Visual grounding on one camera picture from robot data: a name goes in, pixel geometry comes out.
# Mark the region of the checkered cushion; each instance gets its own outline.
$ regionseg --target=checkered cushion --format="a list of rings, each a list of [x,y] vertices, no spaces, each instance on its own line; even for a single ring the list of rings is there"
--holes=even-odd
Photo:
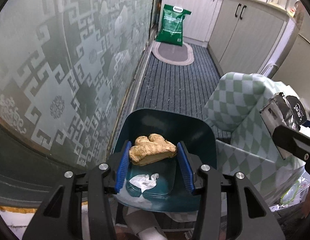
[[[260,110],[269,98],[275,93],[283,91],[286,85],[264,77],[263,86],[263,94],[251,112],[231,134],[231,145],[276,162],[282,158],[262,120]]]
[[[268,81],[259,74],[225,74],[205,105],[208,114],[205,122],[224,131],[234,131],[263,95]]]
[[[305,171],[304,162],[293,156],[272,161],[218,140],[216,148],[218,171],[227,175],[244,173],[268,205],[278,200]]]

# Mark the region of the gray striped carpet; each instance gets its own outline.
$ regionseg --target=gray striped carpet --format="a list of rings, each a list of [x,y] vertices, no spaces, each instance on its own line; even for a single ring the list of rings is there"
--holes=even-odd
[[[191,45],[194,62],[176,66],[159,61],[151,54],[136,109],[151,108],[207,118],[204,106],[220,76],[206,48]],[[229,133],[212,127],[216,138],[228,141]]]

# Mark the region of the metal screw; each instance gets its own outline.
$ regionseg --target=metal screw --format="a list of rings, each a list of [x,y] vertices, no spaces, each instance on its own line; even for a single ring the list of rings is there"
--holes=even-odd
[[[211,169],[211,167],[207,164],[203,164],[201,167],[200,167],[203,171],[209,171]]]
[[[71,178],[73,175],[74,175],[74,174],[73,174],[72,171],[66,171],[66,172],[65,172],[65,177],[66,177],[66,178]]]
[[[242,172],[238,172],[238,173],[236,173],[236,177],[239,179],[244,179],[245,175]]]
[[[108,164],[107,163],[102,163],[98,167],[100,170],[104,171],[108,169]]]

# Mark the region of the green bag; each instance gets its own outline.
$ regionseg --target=green bag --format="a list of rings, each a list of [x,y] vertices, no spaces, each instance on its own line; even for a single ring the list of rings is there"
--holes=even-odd
[[[177,6],[164,5],[162,27],[156,41],[183,46],[183,20],[191,12]]]

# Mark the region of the cabinet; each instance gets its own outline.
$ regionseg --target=cabinet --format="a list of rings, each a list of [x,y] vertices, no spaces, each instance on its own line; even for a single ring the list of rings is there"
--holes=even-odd
[[[222,3],[212,36],[209,40],[211,50],[218,62],[221,61],[239,20],[238,16],[243,6],[241,2],[240,0],[224,0]]]
[[[276,47],[285,19],[269,5],[223,0],[209,41],[223,72],[257,73]]]
[[[162,0],[165,4],[179,6],[191,11],[183,21],[183,36],[204,42],[210,28],[218,0]]]

